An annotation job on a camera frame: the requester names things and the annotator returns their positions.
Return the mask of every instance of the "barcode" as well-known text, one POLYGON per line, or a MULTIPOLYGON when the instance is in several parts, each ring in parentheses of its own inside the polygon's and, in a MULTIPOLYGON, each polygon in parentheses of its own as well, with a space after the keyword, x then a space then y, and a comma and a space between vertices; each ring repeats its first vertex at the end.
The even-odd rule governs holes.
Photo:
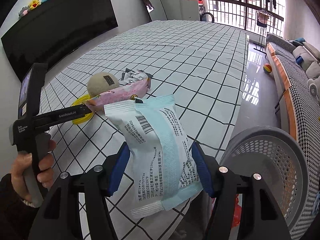
POLYGON ((136 118, 139 121, 145 134, 153 131, 153 128, 151 127, 151 125, 148 123, 147 119, 143 115, 136 116, 136 118))

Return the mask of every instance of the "table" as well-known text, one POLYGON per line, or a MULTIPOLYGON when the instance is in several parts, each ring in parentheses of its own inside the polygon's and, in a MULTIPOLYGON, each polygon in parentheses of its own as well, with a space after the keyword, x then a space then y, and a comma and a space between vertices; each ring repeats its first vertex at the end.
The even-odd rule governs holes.
MULTIPOLYGON (((95 73, 109 72, 120 79, 126 68, 141 69, 154 75, 144 98, 173 93, 189 146, 199 141, 205 154, 219 162, 242 100, 248 44, 245 31, 226 25, 151 22, 100 44, 65 68, 42 91, 41 113, 70 106, 87 93, 86 84, 95 73)), ((124 141, 103 112, 80 125, 56 125, 49 133, 57 142, 53 151, 55 178, 63 171, 79 174, 102 164, 106 156, 117 153, 124 141)), ((168 239, 191 200, 147 219, 133 219, 132 174, 130 158, 119 190, 107 198, 118 238, 168 239)), ((83 194, 79 200, 83 235, 88 240, 83 194)))

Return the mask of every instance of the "black flat-screen tv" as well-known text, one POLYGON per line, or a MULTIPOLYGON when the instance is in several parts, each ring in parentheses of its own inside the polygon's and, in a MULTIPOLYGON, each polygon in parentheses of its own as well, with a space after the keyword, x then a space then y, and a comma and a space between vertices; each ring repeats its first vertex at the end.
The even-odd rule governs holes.
POLYGON ((116 27, 111 0, 48 0, 18 20, 1 41, 22 81, 33 63, 47 63, 50 70, 87 41, 116 27))

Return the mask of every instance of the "hand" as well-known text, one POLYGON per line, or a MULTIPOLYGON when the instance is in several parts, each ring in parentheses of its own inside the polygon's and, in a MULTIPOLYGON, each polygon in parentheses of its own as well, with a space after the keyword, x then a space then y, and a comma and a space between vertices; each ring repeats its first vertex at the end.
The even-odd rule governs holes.
MULTIPOLYGON (((52 140, 49 141, 48 151, 52 151, 56 147, 56 143, 52 140)), ((32 154, 18 153, 17 158, 14 160, 11 168, 11 183, 15 192, 24 200, 32 202, 31 195, 28 192, 27 186, 23 178, 23 172, 32 164, 32 154)), ((46 188, 53 185, 53 156, 48 154, 39 162, 41 173, 38 174, 37 179, 46 188)))

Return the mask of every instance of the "round beige plush ball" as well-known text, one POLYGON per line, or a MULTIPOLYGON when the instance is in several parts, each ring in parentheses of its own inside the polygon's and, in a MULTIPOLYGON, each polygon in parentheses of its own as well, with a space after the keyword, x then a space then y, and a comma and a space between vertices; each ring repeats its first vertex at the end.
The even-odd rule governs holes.
POLYGON ((109 91, 111 89, 118 88, 119 81, 116 77, 108 72, 100 72, 94 74, 88 81, 87 91, 91 98, 109 91))

